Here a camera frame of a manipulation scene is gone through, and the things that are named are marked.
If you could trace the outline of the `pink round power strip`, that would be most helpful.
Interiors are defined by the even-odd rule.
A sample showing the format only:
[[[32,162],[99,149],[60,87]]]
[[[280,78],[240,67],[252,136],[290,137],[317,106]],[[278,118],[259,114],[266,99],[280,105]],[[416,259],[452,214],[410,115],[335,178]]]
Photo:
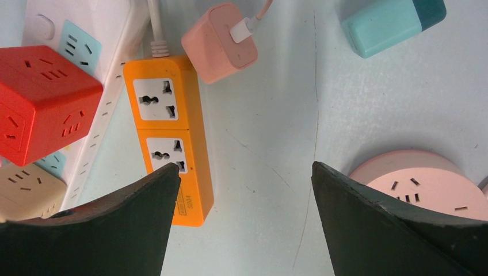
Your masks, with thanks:
[[[399,150],[376,156],[350,178],[420,208],[487,220],[487,198],[449,159],[428,151]]]

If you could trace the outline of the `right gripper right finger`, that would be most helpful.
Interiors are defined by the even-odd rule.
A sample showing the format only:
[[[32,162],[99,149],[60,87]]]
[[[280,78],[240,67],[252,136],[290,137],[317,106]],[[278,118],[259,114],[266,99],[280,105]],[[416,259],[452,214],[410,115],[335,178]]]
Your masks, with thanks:
[[[312,164],[336,275],[486,275],[487,222],[420,208]]]

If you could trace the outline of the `red cube socket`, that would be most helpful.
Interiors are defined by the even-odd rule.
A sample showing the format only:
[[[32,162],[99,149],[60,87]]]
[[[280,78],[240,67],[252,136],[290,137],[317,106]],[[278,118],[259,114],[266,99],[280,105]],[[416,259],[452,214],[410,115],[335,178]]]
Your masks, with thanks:
[[[1,48],[1,156],[26,166],[85,137],[102,92],[48,46]]]

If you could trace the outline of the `white multicolour power strip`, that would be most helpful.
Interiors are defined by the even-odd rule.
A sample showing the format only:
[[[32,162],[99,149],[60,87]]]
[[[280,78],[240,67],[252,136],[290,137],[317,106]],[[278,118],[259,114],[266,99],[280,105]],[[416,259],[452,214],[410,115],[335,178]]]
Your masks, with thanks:
[[[99,80],[104,91],[87,136],[38,164],[67,186],[61,209],[74,207],[150,21],[146,1],[28,1],[23,45],[47,45]]]

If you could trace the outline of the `beige dragon cube adapter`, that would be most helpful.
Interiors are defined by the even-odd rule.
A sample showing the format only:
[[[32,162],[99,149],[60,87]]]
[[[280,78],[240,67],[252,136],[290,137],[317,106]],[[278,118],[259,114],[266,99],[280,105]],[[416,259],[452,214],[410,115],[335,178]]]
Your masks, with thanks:
[[[66,194],[66,184],[35,164],[1,167],[1,223],[41,217],[58,211]]]

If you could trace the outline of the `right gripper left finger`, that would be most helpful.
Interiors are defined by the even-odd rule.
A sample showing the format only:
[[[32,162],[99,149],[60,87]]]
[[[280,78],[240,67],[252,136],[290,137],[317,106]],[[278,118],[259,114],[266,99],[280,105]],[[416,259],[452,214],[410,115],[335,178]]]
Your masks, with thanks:
[[[2,275],[160,275],[180,188],[169,163],[50,218],[1,224]]]

